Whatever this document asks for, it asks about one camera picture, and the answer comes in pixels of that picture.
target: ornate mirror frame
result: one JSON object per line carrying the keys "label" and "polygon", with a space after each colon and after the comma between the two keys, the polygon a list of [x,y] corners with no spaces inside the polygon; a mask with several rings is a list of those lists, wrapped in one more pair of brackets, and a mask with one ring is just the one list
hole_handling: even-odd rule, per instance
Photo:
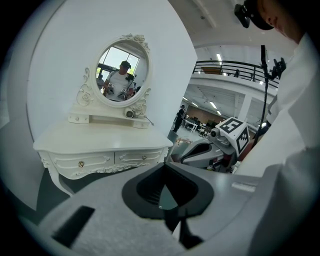
{"label": "ornate mirror frame", "polygon": [[[96,70],[101,56],[107,49],[119,43],[134,42],[145,54],[147,64],[146,78],[141,85],[138,93],[125,101],[115,102],[103,96],[100,92],[96,81]],[[149,121],[144,118],[147,110],[146,96],[149,94],[151,79],[153,73],[153,64],[150,56],[150,48],[141,34],[127,34],[120,36],[109,42],[93,59],[89,67],[85,68],[84,84],[81,86],[77,96],[76,103],[73,104],[68,121],[71,123],[88,124],[90,116],[105,117],[111,119],[135,120],[132,126],[137,128],[147,128]]]}

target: window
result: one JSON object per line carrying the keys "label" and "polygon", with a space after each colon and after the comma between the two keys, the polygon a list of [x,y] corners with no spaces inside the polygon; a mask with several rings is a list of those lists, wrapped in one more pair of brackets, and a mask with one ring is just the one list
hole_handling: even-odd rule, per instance
{"label": "window", "polygon": [[[111,47],[109,50],[107,50],[100,58],[99,63],[119,69],[121,62],[123,61],[130,63],[131,68],[128,70],[128,73],[133,75],[138,66],[139,58],[116,47]],[[100,69],[99,71],[98,69],[96,71],[96,77],[98,77],[100,73]],[[103,79],[107,78],[105,77],[106,73],[109,74],[109,72],[105,70],[102,71],[101,74],[103,75]]]}
{"label": "window", "polygon": [[128,73],[133,75],[135,73],[136,67],[138,65],[139,58],[129,54],[127,62],[129,62],[131,65],[131,68],[128,70]]}

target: white wall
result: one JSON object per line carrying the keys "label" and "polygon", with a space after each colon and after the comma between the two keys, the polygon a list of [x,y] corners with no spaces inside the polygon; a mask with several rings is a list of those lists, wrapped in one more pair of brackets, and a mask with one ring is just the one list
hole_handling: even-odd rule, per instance
{"label": "white wall", "polygon": [[[119,19],[131,17],[130,22]],[[116,20],[107,32],[97,24]],[[147,115],[167,135],[197,60],[190,37],[167,0],[67,0],[43,31],[31,61],[27,91],[34,139],[66,116],[89,66],[106,42],[142,34],[153,61]]]}
{"label": "white wall", "polygon": [[24,24],[12,43],[7,68],[7,100],[9,123],[0,129],[0,170],[5,186],[23,203],[37,207],[38,191],[44,167],[33,150],[33,138],[27,116],[27,82],[30,63],[44,27],[64,0],[45,1]]}

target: white vanity table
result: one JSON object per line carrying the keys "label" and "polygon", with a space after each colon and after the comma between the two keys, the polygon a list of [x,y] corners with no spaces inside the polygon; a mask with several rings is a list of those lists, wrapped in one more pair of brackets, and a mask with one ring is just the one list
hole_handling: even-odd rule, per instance
{"label": "white vanity table", "polygon": [[[95,73],[98,73],[97,61],[106,49],[119,42],[122,47],[127,43],[143,51],[148,70],[144,83],[133,97],[115,102],[100,92]],[[164,161],[173,143],[151,126],[145,116],[151,74],[148,44],[143,35],[131,34],[109,43],[90,68],[85,69],[84,84],[68,117],[51,125],[33,144],[60,190],[73,195],[60,175],[76,180],[92,173],[115,173]]]}

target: drawer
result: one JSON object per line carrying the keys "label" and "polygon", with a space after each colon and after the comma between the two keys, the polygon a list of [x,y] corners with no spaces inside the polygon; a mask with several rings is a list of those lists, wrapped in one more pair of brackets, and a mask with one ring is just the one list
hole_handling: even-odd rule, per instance
{"label": "drawer", "polygon": [[131,150],[131,151],[119,151],[115,152],[114,163],[126,164],[126,163],[156,163],[162,153],[163,149],[156,150]]}
{"label": "drawer", "polygon": [[57,171],[63,176],[70,178],[73,174],[84,176],[97,170],[114,165],[114,152],[86,153],[73,155],[60,155],[50,153],[50,158]]}

